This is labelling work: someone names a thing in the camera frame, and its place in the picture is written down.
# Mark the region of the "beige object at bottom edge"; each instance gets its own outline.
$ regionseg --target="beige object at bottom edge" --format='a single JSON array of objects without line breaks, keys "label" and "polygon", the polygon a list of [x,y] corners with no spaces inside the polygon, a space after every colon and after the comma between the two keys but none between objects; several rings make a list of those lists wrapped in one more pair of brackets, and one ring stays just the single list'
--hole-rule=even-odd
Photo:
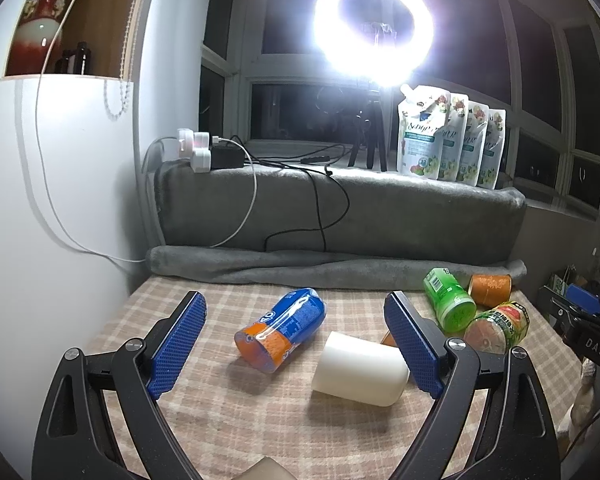
[{"label": "beige object at bottom edge", "polygon": [[297,480],[289,471],[283,468],[278,462],[264,457],[257,464],[252,465],[234,480]]}]

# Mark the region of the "gray plush fabric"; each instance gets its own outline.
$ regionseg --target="gray plush fabric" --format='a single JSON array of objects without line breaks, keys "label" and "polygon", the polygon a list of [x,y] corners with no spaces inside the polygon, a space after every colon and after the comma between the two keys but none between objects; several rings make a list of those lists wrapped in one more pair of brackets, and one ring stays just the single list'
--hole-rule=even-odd
[{"label": "gray plush fabric", "polygon": [[526,274],[521,260],[481,267],[313,251],[262,253],[173,246],[153,248],[147,261],[155,274],[197,282],[272,283],[359,290],[422,290],[422,280],[433,267],[448,267],[464,287],[472,274],[510,274],[514,283]]},{"label": "gray plush fabric", "polygon": [[[261,166],[256,171],[253,212],[227,247],[262,251],[273,232],[318,227],[314,192],[305,174]],[[333,176],[349,193],[351,206],[344,220],[326,231],[332,253],[489,266],[508,259],[525,213],[525,198],[513,188],[491,191],[356,168],[334,169]],[[327,225],[341,215],[346,200],[325,176],[315,175],[315,181]],[[187,160],[163,164],[156,174],[155,197],[167,245],[208,247],[222,241],[238,227],[252,192],[249,166],[193,173]],[[321,249],[318,231],[280,235],[269,242],[270,251]],[[331,269],[330,263],[323,264]],[[357,262],[348,265],[351,272],[365,272]],[[374,272],[402,272],[375,265]]]}]

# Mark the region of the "blue and orange bottle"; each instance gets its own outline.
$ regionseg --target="blue and orange bottle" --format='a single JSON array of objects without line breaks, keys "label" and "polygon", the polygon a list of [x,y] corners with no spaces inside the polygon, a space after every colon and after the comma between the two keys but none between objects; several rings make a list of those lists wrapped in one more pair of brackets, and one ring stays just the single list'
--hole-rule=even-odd
[{"label": "blue and orange bottle", "polygon": [[240,354],[251,366],[273,373],[322,324],[326,308],[312,288],[294,290],[257,322],[235,333]]}]

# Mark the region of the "barcode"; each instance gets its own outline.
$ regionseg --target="barcode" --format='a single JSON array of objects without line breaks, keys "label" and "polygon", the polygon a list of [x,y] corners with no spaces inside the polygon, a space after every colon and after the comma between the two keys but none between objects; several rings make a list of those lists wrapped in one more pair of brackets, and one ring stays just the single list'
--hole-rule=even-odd
[{"label": "barcode", "polygon": [[442,282],[440,282],[437,276],[434,276],[431,280],[431,286],[433,287],[433,290],[437,292],[442,288]]}]

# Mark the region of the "ring light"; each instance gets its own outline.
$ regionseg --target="ring light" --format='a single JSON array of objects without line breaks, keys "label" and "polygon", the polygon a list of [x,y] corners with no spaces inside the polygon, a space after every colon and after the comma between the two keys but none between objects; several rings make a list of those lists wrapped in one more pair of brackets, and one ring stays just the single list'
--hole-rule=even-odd
[{"label": "ring light", "polygon": [[407,44],[373,46],[340,19],[340,0],[318,0],[314,21],[318,46],[340,72],[364,76],[380,86],[403,83],[429,52],[433,19],[422,0],[400,1],[413,16],[413,37]]}]

